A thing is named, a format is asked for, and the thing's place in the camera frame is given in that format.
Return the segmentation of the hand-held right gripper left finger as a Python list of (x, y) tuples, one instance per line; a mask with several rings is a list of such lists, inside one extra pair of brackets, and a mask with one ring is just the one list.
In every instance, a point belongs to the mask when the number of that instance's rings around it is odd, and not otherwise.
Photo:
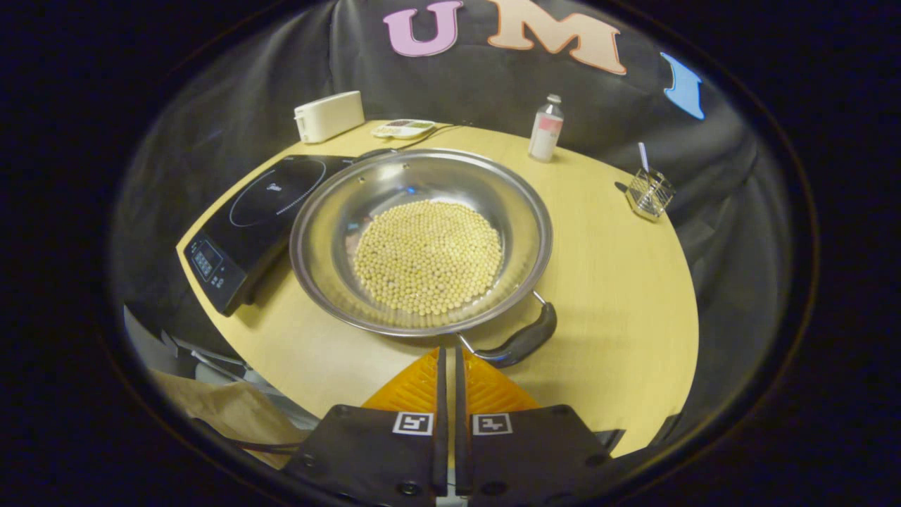
[(335, 405), (284, 475), (354, 504), (435, 504), (448, 494), (446, 352), (434, 349), (363, 406)]

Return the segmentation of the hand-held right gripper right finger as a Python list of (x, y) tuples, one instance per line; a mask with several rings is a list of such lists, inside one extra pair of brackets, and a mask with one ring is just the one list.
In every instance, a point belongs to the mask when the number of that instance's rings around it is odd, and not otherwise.
[(495, 367), (455, 349), (454, 494), (466, 504), (573, 504), (611, 460), (623, 429), (592, 431), (567, 405), (478, 411), (480, 394), (511, 394)]

